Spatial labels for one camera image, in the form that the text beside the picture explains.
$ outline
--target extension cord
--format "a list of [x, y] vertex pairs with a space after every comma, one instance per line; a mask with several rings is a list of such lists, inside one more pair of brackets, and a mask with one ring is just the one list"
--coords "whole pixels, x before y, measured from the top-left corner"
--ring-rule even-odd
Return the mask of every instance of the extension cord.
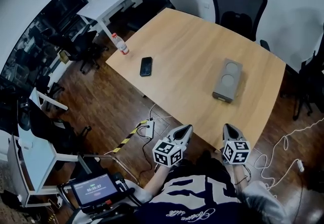
[[[271, 154], [271, 159], [270, 159], [270, 163], [268, 164], [268, 166], [266, 166], [267, 161], [268, 161], [268, 157], [267, 157], [267, 155], [265, 155], [265, 154], [260, 155], [260, 156], [258, 157], [258, 159], [254, 162], [254, 165], [253, 165], [253, 166], [254, 166], [256, 169], [262, 169], [262, 171], [261, 171], [261, 177], [262, 177], [263, 179], [273, 180], [272, 185], [269, 186], [268, 184], [265, 184], [266, 187], [267, 187], [267, 190], [270, 190], [271, 188], [273, 188], [273, 187], [275, 187], [276, 185], [278, 185], [278, 184], [281, 182], [281, 180], [282, 180], [282, 179], [287, 175], [287, 173], [288, 173], [289, 170], [292, 168], [292, 166], [294, 165], [295, 162], [297, 162], [298, 169], [299, 169], [300, 172], [303, 172], [303, 171], [305, 170], [305, 168], [304, 168], [304, 166], [303, 166], [303, 162], [302, 162], [300, 159], [295, 159], [295, 160], [292, 162], [292, 164], [290, 165], [290, 167], [288, 168], [288, 170], [285, 172], [285, 174], [282, 176], [282, 178], [280, 178], [280, 180], [279, 180], [278, 182], [275, 182], [275, 179], [274, 179], [273, 177], [264, 177], [264, 176], [263, 176], [263, 171], [264, 171], [265, 169], [269, 168], [270, 165], [272, 164], [272, 160], [273, 160], [273, 155], [274, 155], [274, 149], [275, 149], [275, 147], [276, 147], [276, 146], [280, 143], [280, 141], [283, 139], [283, 149], [286, 151], [286, 150], [288, 149], [288, 146], [289, 146], [288, 136], [292, 135], [294, 132], [301, 132], [301, 131], [304, 131], [304, 130], [306, 130], [306, 129], [310, 129], [310, 128], [312, 128], [314, 125], [317, 125], [319, 122], [321, 122], [321, 121], [323, 121], [323, 120], [324, 120], [324, 118], [323, 118], [322, 120], [317, 121], [316, 123], [313, 123], [311, 126], [308, 126], [308, 127], [304, 128], [304, 129], [295, 129], [292, 133], [282, 136], [281, 139], [280, 139], [280, 140], [279, 140], [279, 141], [278, 141], [278, 142], [273, 146], [272, 154]], [[256, 167], [256, 166], [255, 166], [256, 163], [258, 162], [258, 160], [259, 160], [262, 156], [265, 157], [264, 167]]]

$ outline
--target wooden floor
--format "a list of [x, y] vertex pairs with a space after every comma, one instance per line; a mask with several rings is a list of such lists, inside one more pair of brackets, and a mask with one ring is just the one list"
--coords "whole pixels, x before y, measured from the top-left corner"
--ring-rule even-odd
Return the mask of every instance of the wooden floor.
[[[131, 32], [124, 34], [124, 39], [131, 35]], [[74, 63], [59, 81], [59, 84], [65, 87], [65, 91], [57, 98], [59, 102], [68, 106], [69, 110], [62, 113], [52, 108], [51, 115], [69, 121], [76, 132], [81, 131], [84, 126], [90, 125], [92, 131], [88, 134], [85, 147], [88, 152], [103, 154], [114, 149], [139, 121], [147, 119], [149, 110], [154, 103], [149, 98], [141, 97], [126, 80], [105, 63], [115, 51], [108, 37], [102, 34], [98, 37], [97, 42], [109, 47], [109, 50], [105, 51], [98, 60], [100, 69], [90, 69], [86, 75], [82, 75], [79, 72], [80, 63]], [[288, 82], [289, 77], [285, 76], [281, 88]], [[291, 133], [295, 129], [303, 129], [323, 117], [318, 109], [313, 106], [314, 113], [310, 117], [306, 115], [306, 110], [303, 110], [300, 118], [293, 121], [293, 107], [293, 98], [277, 98], [268, 123], [247, 164], [252, 172], [252, 180], [270, 183], [263, 180], [260, 176], [261, 171], [253, 167], [261, 153], [268, 155], [269, 162], [273, 146], [283, 135]], [[155, 106], [151, 116], [164, 117], [168, 114]], [[154, 140], [145, 147], [145, 152], [151, 162], [153, 162], [151, 150], [156, 141], [179, 125], [180, 123], [174, 118], [155, 120]], [[323, 133], [324, 122], [320, 122], [312, 129], [288, 136], [288, 150], [284, 151], [283, 141], [278, 144], [272, 166], [264, 171], [264, 176], [272, 176], [279, 180], [296, 158], [301, 159], [306, 168], [312, 168], [323, 163]], [[146, 141], [146, 138], [135, 135], [116, 154], [117, 158], [136, 176], [141, 171], [150, 168], [142, 152], [142, 146]], [[209, 144], [194, 135], [186, 151], [187, 158], [194, 161], [205, 149], [213, 150]], [[122, 171], [121, 167], [108, 159], [102, 160], [102, 165], [107, 166], [112, 172]], [[73, 164], [68, 163], [60, 171], [53, 171], [48, 183], [67, 181], [72, 168]], [[282, 182], [271, 190], [283, 204], [291, 220], [295, 218], [301, 196], [301, 180], [297, 173], [297, 165], [294, 165]], [[142, 174], [141, 185], [145, 185], [152, 175], [153, 170]], [[305, 187], [306, 178], [302, 176], [302, 179], [304, 180], [304, 188], [296, 223], [317, 223], [320, 219], [324, 219], [324, 195], [307, 190]], [[65, 223], [69, 215], [71, 215], [69, 209], [61, 208], [57, 213], [59, 222]]]

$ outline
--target white cube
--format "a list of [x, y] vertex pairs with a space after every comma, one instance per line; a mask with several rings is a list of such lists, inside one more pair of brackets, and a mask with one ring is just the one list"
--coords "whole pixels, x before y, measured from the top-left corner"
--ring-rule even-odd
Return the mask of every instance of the white cube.
[[171, 167], [182, 159], [181, 147], [165, 139], [158, 140], [153, 148], [153, 159], [157, 164]]
[[229, 164], [245, 164], [250, 152], [250, 142], [248, 141], [227, 141], [223, 151], [223, 156]]

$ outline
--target smartphone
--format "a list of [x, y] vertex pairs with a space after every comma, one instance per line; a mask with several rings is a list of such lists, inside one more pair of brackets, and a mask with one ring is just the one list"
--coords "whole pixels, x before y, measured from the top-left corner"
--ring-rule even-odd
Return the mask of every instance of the smartphone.
[[142, 58], [140, 76], [150, 76], [152, 72], [152, 57]]

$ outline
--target small bottle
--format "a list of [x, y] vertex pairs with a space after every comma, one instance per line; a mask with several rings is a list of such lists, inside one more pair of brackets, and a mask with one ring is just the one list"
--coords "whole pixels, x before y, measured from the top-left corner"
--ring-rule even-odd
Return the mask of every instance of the small bottle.
[[113, 33], [111, 37], [113, 38], [113, 44], [115, 44], [115, 46], [121, 51], [121, 53], [126, 55], [130, 51], [123, 39], [120, 38], [116, 33]]

